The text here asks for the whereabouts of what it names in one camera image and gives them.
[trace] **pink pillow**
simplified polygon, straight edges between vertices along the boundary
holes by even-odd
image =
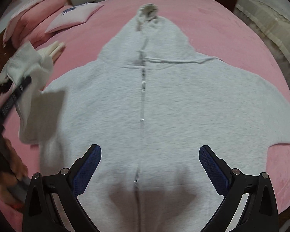
[[[25,12],[16,24],[12,34],[12,44],[15,48],[39,23],[44,21],[58,9],[63,7],[67,0],[44,0]]]
[[[104,6],[100,3],[85,3],[63,11],[46,29],[45,33],[56,32],[78,24],[85,23],[88,18],[99,8]]]
[[[44,0],[31,0],[28,3],[26,3],[22,8],[20,8],[18,11],[16,11],[12,16],[10,21],[8,22],[8,26],[5,28],[5,32],[3,35],[3,43],[6,43],[12,36],[14,29],[16,27],[17,22],[22,17],[24,13],[26,13],[28,10],[30,10],[33,6],[36,4],[42,2]]]
[[[61,14],[62,11],[71,8],[71,5],[66,5],[56,11],[54,14],[46,18],[42,23],[40,23],[37,27],[33,29],[26,37],[24,37],[20,43],[20,45],[23,45],[25,42],[29,41],[34,48],[39,47],[41,44],[47,42],[53,35],[55,35],[55,32],[53,33],[45,33],[45,30],[50,25],[50,23]]]

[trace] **blue gripper pad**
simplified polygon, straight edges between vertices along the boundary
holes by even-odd
[[[216,158],[213,158],[210,155],[210,153],[206,150],[205,146],[202,146],[200,148],[199,160],[203,168],[205,169],[209,179],[214,185],[217,193],[225,197],[229,192],[229,180],[226,177],[226,175],[222,172],[221,168],[218,165],[218,162],[215,161]]]
[[[73,164],[76,165],[78,160],[78,171],[72,178],[72,192],[76,198],[78,195],[83,194],[93,173],[95,172],[101,160],[101,148],[98,145],[92,145],[81,159],[77,159]]]

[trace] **pink bedspread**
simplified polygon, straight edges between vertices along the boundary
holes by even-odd
[[[159,15],[170,19],[189,37],[196,51],[217,56],[226,63],[256,73],[274,84],[290,102],[286,81],[273,56],[260,38],[240,19],[213,0],[108,0],[85,24],[58,33],[54,41],[67,47],[56,61],[49,82],[67,71],[97,58],[101,48],[136,14],[145,3],[155,3]],[[8,137],[29,168],[29,176],[39,171],[38,148],[23,145],[18,139],[19,117],[14,112],[6,124]],[[268,150],[266,170],[270,174],[279,212],[290,205],[290,145],[274,145]],[[19,230],[19,215],[0,203]]]

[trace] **folded pink quilt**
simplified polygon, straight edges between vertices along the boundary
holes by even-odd
[[[286,81],[267,47],[240,19],[213,0],[104,1],[104,6],[86,23],[56,34],[39,47],[43,48],[54,41],[67,44],[63,54],[56,61],[49,82],[73,68],[95,60],[101,48],[145,3],[156,4],[159,15],[180,27],[196,51],[217,56],[232,66],[260,75],[275,85],[290,102]],[[18,128],[19,117],[14,112],[6,124],[5,136],[12,141],[28,166],[31,176],[39,171],[39,151],[38,148],[30,148],[20,143]],[[282,212],[290,205],[290,145],[278,144],[269,148],[266,170],[273,183],[278,210]],[[5,212],[19,229],[20,221],[16,221],[15,217],[8,213]]]

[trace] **silver screw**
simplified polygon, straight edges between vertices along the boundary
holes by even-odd
[[[39,173],[35,173],[34,175],[33,175],[33,178],[34,179],[37,179],[37,178],[39,178],[40,177],[40,174]]]
[[[265,173],[265,172],[263,172],[261,175],[262,175],[262,177],[263,177],[264,179],[267,179],[267,178],[268,178],[268,174]]]
[[[233,168],[233,169],[232,169],[232,172],[233,172],[234,174],[236,174],[236,175],[239,175],[239,174],[241,173],[241,171],[240,171],[239,169],[237,169],[237,168]]]
[[[60,171],[60,173],[63,174],[63,175],[67,174],[68,172],[69,172],[69,169],[68,168],[63,168]]]

